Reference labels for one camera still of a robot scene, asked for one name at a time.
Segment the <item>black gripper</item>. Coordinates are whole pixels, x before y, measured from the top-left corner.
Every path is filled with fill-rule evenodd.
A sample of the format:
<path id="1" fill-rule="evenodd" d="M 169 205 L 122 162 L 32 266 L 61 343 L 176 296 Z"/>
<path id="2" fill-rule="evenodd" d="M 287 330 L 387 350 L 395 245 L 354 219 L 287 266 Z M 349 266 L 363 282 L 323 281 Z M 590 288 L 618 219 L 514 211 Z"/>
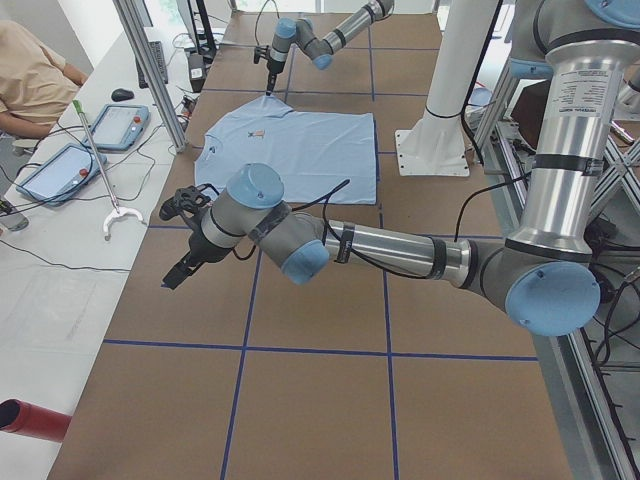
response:
<path id="1" fill-rule="evenodd" d="M 277 77 L 280 75 L 286 64 L 286 53 L 269 47 L 267 53 L 267 70 L 269 72 L 267 80 L 266 95 L 271 96 L 276 87 Z"/>
<path id="2" fill-rule="evenodd" d="M 211 243 L 201 230 L 194 230 L 189 237 L 189 251 L 175 264 L 163 278 L 163 286 L 176 289 L 184 280 L 193 276 L 205 263 L 223 260 L 231 248 Z"/>

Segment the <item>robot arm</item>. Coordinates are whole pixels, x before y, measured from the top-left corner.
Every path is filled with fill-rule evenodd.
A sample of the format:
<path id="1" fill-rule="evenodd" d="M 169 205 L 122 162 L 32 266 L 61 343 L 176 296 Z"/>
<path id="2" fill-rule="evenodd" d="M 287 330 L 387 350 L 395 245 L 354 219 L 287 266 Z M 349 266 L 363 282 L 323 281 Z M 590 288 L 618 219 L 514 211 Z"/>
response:
<path id="1" fill-rule="evenodd" d="M 238 348 L 248 328 L 253 346 L 364 351 L 380 349 L 385 331 L 408 346 L 428 330 L 484 336 L 504 324 L 497 308 L 449 271 L 433 277 L 425 261 L 438 242 L 501 245 L 510 223 L 487 200 L 454 229 L 463 197 L 482 185 L 481 168 L 410 176 L 392 151 L 439 54 L 434 20 L 396 19 L 365 31 L 325 70 L 294 47 L 277 94 L 254 98 L 236 90 L 255 74 L 247 49 L 226 48 L 197 110 L 213 125 L 197 128 L 200 147 L 175 160 L 165 193 L 191 182 L 207 196 L 226 195 L 231 178 L 260 162 L 280 176 L 292 211 L 252 257 L 249 238 L 214 218 L 221 242 L 204 245 L 213 263 L 177 274 L 176 289 L 170 268 L 190 230 L 154 218 L 132 277 L 149 298 L 151 334 Z"/>
<path id="2" fill-rule="evenodd" d="M 375 22 L 388 18 L 394 9 L 392 0 L 368 1 L 324 37 L 318 38 L 308 18 L 280 18 L 276 24 L 270 45 L 254 48 L 253 62 L 266 60 L 267 84 L 265 94 L 270 96 L 276 86 L 277 77 L 283 73 L 289 51 L 293 45 L 305 54 L 319 70 L 327 69 L 333 56 L 343 49 L 362 31 Z"/>

